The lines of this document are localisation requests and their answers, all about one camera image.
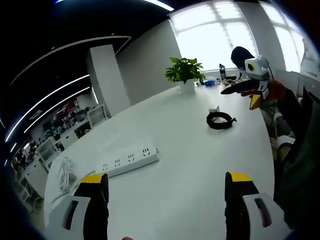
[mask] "white power strip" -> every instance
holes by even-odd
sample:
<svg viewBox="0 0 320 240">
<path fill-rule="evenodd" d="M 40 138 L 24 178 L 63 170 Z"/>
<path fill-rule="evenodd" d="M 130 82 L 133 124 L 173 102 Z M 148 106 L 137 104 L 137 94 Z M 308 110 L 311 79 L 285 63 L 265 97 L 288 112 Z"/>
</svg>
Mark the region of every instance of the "white power strip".
<svg viewBox="0 0 320 240">
<path fill-rule="evenodd" d="M 113 154 L 102 153 L 96 163 L 95 174 L 107 173 L 110 178 L 156 161 L 159 161 L 157 149 L 151 141 L 146 141 Z"/>
</svg>

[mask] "bright window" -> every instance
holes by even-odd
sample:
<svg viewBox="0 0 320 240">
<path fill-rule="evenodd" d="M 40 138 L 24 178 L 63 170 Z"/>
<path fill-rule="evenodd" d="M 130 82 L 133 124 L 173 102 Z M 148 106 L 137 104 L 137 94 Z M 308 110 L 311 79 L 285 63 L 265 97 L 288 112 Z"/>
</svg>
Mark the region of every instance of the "bright window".
<svg viewBox="0 0 320 240">
<path fill-rule="evenodd" d="M 305 52 L 302 42 L 303 34 L 293 21 L 272 4 L 260 2 L 260 5 L 268 15 L 278 37 L 285 69 L 287 71 L 300 73 L 301 61 Z"/>
<path fill-rule="evenodd" d="M 182 57 L 197 58 L 204 71 L 216 71 L 219 64 L 236 68 L 231 52 L 237 46 L 258 55 L 248 23 L 233 1 L 207 1 L 169 16 Z"/>
</svg>

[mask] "green plant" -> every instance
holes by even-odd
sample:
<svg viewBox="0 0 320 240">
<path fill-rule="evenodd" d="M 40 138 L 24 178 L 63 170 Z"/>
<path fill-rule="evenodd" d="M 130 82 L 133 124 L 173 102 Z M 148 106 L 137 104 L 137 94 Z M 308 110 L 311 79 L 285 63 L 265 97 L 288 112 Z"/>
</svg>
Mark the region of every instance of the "green plant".
<svg viewBox="0 0 320 240">
<path fill-rule="evenodd" d="M 170 57 L 171 62 L 174 63 L 172 67 L 166 68 L 165 77 L 170 82 L 184 82 L 186 83 L 189 79 L 199 79 L 201 82 L 206 78 L 200 72 L 202 69 L 202 63 L 198 63 L 198 60 L 187 59 L 187 58 L 176 58 Z"/>
</svg>

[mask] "potted plant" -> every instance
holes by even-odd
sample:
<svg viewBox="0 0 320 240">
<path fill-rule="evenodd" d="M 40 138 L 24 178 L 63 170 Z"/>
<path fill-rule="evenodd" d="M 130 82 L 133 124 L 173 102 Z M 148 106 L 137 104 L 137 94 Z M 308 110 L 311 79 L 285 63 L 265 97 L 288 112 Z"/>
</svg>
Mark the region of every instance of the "potted plant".
<svg viewBox="0 0 320 240">
<path fill-rule="evenodd" d="M 187 58 L 170 57 L 171 62 L 174 63 L 172 67 L 166 68 L 165 77 L 170 82 L 178 82 L 183 93 L 195 93 L 194 81 L 198 79 L 200 82 L 205 79 L 205 75 L 200 72 L 202 63 L 198 60 Z"/>
</svg>

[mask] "black cable coil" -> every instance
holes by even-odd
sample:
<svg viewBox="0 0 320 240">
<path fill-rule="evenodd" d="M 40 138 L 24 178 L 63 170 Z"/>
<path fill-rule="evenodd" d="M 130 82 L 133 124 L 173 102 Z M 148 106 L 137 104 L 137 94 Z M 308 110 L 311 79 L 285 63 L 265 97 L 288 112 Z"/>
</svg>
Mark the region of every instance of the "black cable coil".
<svg viewBox="0 0 320 240">
<path fill-rule="evenodd" d="M 218 117 L 225 119 L 226 122 L 215 122 L 215 118 Z M 221 111 L 210 112 L 206 117 L 206 123 L 209 127 L 216 130 L 228 129 L 232 126 L 232 123 L 236 121 L 235 118 L 232 118 L 229 114 Z"/>
</svg>

